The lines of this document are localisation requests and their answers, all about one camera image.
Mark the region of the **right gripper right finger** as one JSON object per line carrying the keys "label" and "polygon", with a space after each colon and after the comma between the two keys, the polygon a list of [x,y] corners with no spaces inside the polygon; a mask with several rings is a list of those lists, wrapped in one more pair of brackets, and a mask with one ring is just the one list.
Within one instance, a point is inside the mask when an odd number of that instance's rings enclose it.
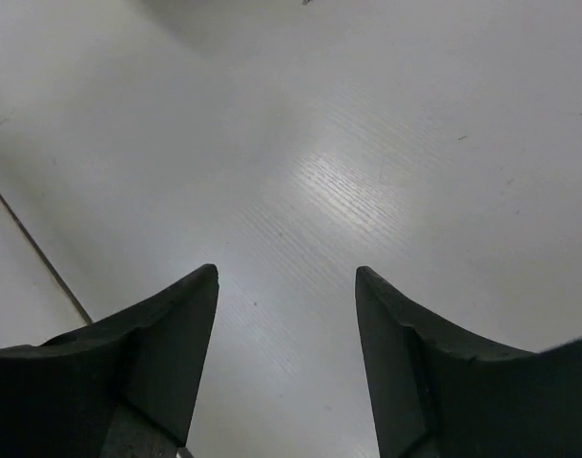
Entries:
{"label": "right gripper right finger", "polygon": [[582,457],[582,339],[529,352],[474,334],[356,272],[383,457]]}

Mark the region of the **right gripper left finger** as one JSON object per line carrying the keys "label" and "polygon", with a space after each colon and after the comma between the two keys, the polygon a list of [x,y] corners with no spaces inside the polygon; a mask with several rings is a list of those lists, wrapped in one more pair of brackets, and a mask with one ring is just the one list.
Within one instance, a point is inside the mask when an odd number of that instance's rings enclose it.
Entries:
{"label": "right gripper left finger", "polygon": [[0,348],[0,457],[182,457],[218,303],[212,264],[40,345]]}

